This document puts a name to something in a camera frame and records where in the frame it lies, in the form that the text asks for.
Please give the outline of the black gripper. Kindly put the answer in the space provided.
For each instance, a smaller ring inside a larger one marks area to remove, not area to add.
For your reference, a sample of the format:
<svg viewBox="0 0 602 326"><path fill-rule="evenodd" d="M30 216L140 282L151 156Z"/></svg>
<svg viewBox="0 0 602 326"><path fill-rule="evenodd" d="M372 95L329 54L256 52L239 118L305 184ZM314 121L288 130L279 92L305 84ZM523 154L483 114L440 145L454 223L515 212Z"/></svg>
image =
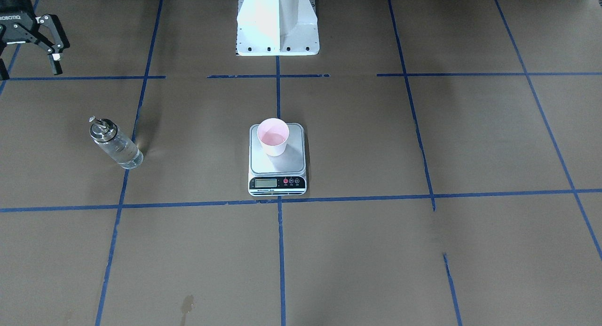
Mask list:
<svg viewBox="0 0 602 326"><path fill-rule="evenodd" d="M70 43L62 22L57 15L45 14L36 17L32 0L0 0L0 24L1 41L3 43L0 44L1 81L9 79L8 69L2 59L6 45L36 41L32 33L39 26L47 28L52 37L51 40L47 38L40 39L39 46L43 47L47 52L53 75L56 76L63 73L60 61L63 51L70 47Z"/></svg>

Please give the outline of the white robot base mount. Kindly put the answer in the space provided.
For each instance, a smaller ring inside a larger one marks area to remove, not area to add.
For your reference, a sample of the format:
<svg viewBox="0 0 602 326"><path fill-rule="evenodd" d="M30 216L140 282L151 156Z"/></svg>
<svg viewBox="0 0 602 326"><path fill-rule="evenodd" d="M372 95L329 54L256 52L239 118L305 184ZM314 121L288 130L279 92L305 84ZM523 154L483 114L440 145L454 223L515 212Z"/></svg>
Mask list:
<svg viewBox="0 0 602 326"><path fill-rule="evenodd" d="M320 52L316 0L238 0L239 56L313 56Z"/></svg>

